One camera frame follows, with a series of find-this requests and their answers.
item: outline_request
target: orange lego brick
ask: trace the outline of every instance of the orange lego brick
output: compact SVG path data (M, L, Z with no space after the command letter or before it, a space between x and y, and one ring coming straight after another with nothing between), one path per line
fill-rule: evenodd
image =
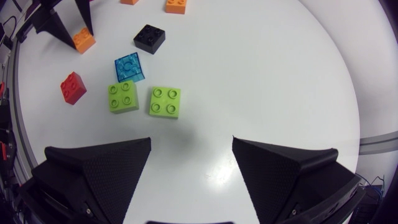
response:
M87 27L84 27L79 33L73 36L73 43L75 43L77 51L82 54L95 44L95 39L88 32Z
M167 0L166 2L166 12L185 14L185 5L187 0Z
M120 0L121 4L135 4L138 0Z

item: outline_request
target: blue cable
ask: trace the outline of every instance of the blue cable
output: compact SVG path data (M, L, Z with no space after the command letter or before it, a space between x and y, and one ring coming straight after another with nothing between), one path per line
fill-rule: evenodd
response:
M361 176L361 175L359 175L359 174L356 174L356 175L358 175L360 178L364 179L364 180L368 183L369 187L372 188L374 191L377 192L377 194L379 195L379 199L380 199L380 200L383 198L383 193L381 192L380 189L378 189L377 187L373 187L373 186L371 185L371 183L369 183L369 181L366 180L365 177L363 177L363 176Z

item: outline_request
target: red lego brick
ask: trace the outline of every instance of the red lego brick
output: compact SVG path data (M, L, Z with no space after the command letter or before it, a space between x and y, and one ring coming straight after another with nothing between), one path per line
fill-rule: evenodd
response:
M61 83L61 91L65 102L74 105L85 92L87 92L81 77L72 72L67 79Z

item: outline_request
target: white wall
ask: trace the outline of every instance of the white wall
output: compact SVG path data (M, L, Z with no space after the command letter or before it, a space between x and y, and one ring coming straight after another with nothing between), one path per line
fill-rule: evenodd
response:
M300 0L329 33L353 81L361 138L398 131L398 45L378 0ZM359 156L357 173L390 186L398 151Z

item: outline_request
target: lego brick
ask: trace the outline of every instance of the lego brick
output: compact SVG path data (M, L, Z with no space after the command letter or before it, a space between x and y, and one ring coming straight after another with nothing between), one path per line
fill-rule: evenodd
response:
M74 105L87 90L81 77L72 72L67 79L61 83L61 91L65 102Z
M166 12L185 14L185 6L187 5L187 0L167 0L166 2Z
M155 54L165 39L166 33L164 30L150 25L145 25L134 38L134 44L141 50Z
M150 96L149 114L166 118L178 118L181 90L155 86Z
M145 79L137 53L115 60L114 65L116 67L118 82L124 82L127 80L138 82Z
M73 43L75 43L77 51L82 54L95 44L95 39L87 27L84 27L79 33L73 36Z
M132 4L133 5L137 2L138 2L138 0L120 0L121 4Z
M109 110L115 114L139 109L137 88L132 80L110 85L108 100Z

